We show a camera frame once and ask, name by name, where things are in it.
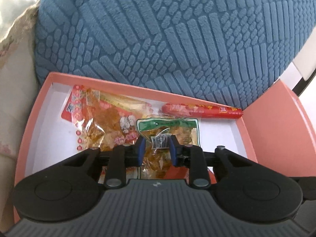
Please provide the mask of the green clear snack packet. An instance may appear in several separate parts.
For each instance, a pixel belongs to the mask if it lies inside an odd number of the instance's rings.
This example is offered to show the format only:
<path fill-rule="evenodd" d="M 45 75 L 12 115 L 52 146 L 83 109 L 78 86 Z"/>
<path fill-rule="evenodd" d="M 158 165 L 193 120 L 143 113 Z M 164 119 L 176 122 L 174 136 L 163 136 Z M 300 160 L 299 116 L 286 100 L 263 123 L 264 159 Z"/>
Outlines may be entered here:
<path fill-rule="evenodd" d="M 137 130 L 146 148 L 141 166 L 142 179 L 183 179 L 187 168 L 173 165 L 177 153 L 169 143 L 175 137 L 180 145 L 200 145 L 199 122 L 194 118 L 151 117 L 139 119 Z"/>

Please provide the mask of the deep pink box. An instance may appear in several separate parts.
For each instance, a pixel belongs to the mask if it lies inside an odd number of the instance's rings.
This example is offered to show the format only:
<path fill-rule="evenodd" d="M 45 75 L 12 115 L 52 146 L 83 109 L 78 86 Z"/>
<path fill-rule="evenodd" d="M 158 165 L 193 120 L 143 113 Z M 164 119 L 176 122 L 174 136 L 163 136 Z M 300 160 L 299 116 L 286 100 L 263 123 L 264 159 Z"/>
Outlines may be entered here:
<path fill-rule="evenodd" d="M 315 130 L 281 80 L 244 110 L 238 127 L 248 159 L 289 177 L 315 176 Z"/>

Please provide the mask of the large orange snack packet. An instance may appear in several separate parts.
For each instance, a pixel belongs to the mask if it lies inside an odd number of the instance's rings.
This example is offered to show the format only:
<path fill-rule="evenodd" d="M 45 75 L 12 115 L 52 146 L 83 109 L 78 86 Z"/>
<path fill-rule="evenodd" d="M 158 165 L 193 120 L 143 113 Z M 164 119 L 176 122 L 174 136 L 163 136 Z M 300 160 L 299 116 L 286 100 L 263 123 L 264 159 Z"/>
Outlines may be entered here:
<path fill-rule="evenodd" d="M 61 117 L 76 127 L 77 151 L 135 144 L 137 120 L 153 112 L 151 104 L 83 85 L 73 86 Z"/>

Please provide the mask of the blue textured cushion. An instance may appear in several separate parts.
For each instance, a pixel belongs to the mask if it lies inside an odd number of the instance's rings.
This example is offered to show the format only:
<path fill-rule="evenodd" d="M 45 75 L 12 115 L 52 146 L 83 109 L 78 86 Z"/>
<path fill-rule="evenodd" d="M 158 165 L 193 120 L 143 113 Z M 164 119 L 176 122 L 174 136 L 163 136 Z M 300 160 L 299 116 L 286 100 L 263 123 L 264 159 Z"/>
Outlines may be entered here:
<path fill-rule="evenodd" d="M 41 0 L 35 69 L 244 109 L 314 27 L 315 0 Z"/>

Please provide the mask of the red sausage stick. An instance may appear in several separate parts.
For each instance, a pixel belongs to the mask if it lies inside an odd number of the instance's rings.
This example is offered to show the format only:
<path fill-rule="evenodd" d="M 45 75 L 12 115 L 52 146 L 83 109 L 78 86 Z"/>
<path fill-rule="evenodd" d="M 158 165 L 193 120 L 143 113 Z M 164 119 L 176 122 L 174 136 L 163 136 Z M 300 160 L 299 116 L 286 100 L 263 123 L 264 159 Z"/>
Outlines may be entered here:
<path fill-rule="evenodd" d="M 234 107 L 222 105 L 192 105 L 167 103 L 162 106 L 162 112 L 184 118 L 223 118 L 238 119 L 243 111 Z"/>

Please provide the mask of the white quilted bedding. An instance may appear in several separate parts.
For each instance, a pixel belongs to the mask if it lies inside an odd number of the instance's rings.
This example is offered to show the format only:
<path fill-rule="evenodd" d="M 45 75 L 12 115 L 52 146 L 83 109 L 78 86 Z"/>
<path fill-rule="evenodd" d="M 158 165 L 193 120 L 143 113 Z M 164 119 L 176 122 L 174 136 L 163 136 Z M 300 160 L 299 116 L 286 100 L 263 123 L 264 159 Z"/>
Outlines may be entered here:
<path fill-rule="evenodd" d="M 27 119 L 39 92 L 34 27 L 40 0 L 1 0 L 1 230 L 14 224 L 11 191 Z"/>

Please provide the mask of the shallow pink box lid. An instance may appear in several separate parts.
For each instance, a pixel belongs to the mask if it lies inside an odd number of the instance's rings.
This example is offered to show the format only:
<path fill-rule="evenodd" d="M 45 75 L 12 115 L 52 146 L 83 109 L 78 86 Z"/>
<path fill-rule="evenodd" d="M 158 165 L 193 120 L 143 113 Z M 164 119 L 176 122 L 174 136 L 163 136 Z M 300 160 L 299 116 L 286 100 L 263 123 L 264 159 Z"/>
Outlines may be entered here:
<path fill-rule="evenodd" d="M 214 200 L 205 192 L 191 189 L 183 179 L 179 180 L 131 180 L 124 189 L 101 193 L 90 211 L 69 220 L 50 221 L 53 210 L 44 210 L 44 200 L 39 198 L 34 187 L 22 191 L 22 183 L 40 170 L 48 168 L 71 156 L 79 156 L 80 134 L 71 122 L 62 119 L 62 107 L 70 97 L 71 89 L 77 85 L 113 91 L 157 104 L 169 102 L 195 103 L 191 97 L 162 91 L 139 88 L 82 76 L 50 73 L 44 82 L 29 116 L 18 155 L 16 186 L 13 203 L 23 223 L 35 230 L 69 235 L 99 234 L 110 227 L 153 228 L 195 226 L 199 223 L 215 222 L 224 216 Z M 44 215 L 29 216 L 26 209 L 39 209 Z"/>

